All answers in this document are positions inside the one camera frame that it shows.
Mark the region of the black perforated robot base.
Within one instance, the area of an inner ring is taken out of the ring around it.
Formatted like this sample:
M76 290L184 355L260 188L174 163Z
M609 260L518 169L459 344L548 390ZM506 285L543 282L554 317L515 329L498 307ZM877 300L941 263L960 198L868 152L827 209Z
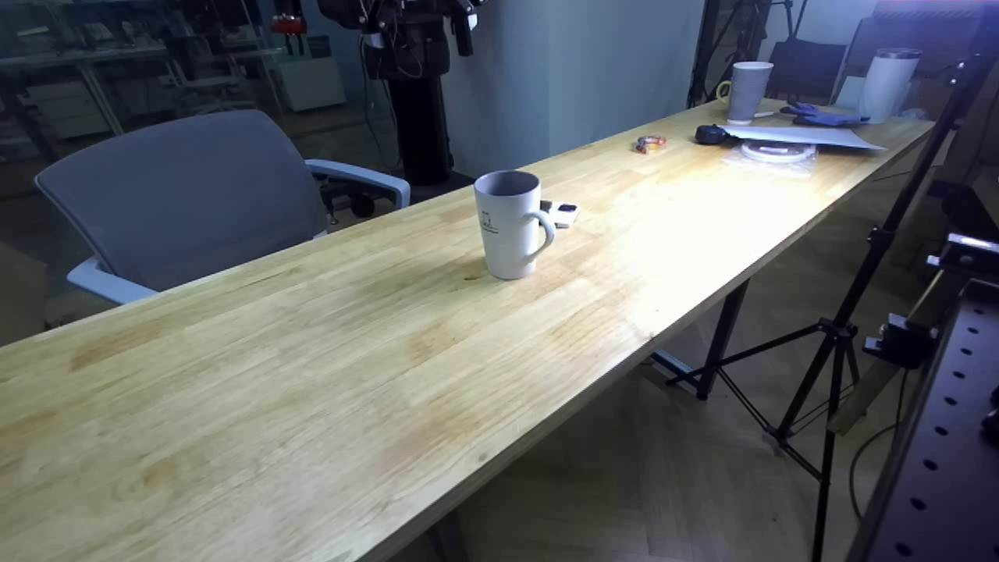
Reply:
M957 300L845 562L999 562L995 268L994 239L945 239Z

